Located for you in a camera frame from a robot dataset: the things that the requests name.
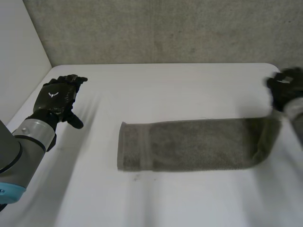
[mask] gray wall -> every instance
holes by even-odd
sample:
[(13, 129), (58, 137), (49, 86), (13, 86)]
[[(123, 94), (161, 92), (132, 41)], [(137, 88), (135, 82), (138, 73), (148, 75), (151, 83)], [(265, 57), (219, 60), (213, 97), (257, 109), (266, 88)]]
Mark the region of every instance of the gray wall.
[(302, 66), (301, 0), (24, 0), (53, 66)]

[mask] white table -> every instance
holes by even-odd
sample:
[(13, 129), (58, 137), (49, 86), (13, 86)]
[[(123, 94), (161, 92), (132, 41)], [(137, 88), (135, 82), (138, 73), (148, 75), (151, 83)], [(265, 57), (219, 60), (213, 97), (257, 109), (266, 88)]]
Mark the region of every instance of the white table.
[(53, 68), (8, 127), (32, 113), (43, 83), (89, 78), (74, 112), (85, 127), (58, 125), (21, 200), (1, 227), (296, 227), (303, 225), (303, 153), (287, 121), (271, 156), (239, 171), (123, 173), (116, 167), (122, 121), (149, 123), (258, 117), (269, 112), (270, 64), (63, 65)]

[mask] black glove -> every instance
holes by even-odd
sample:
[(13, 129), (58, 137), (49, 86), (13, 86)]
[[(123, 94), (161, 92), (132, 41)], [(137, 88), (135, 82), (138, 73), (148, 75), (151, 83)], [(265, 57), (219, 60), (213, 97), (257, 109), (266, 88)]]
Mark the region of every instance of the black glove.
[(82, 121), (71, 111), (81, 84), (88, 79), (77, 75), (60, 76), (44, 84), (34, 105), (37, 118), (55, 127), (58, 122), (68, 122), (76, 129), (83, 127)]
[(273, 107), (282, 112), (289, 101), (303, 97), (303, 71), (301, 68), (282, 70), (267, 79), (266, 85), (273, 96)]

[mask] white surface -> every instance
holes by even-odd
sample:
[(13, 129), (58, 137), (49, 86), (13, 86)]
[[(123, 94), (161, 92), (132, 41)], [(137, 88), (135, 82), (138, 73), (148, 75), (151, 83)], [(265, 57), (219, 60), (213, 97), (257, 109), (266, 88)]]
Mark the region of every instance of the white surface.
[(51, 69), (22, 0), (0, 1), (0, 119), (7, 124)]
[(264, 116), (269, 64), (73, 65), (53, 68), (9, 123), (31, 114), (43, 83), (89, 78), (21, 201), (1, 227), (298, 227), (303, 216), (303, 154), (287, 122), (269, 159), (249, 170), (123, 173), (116, 167), (122, 121)]

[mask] concrete wall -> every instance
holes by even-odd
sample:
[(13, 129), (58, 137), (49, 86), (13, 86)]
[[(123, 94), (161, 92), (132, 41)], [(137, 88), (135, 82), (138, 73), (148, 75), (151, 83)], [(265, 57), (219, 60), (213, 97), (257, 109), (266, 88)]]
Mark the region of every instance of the concrete wall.
[(302, 65), (299, 0), (24, 0), (53, 66)]
[(14, 116), (51, 69), (22, 0), (0, 1), (0, 119)]

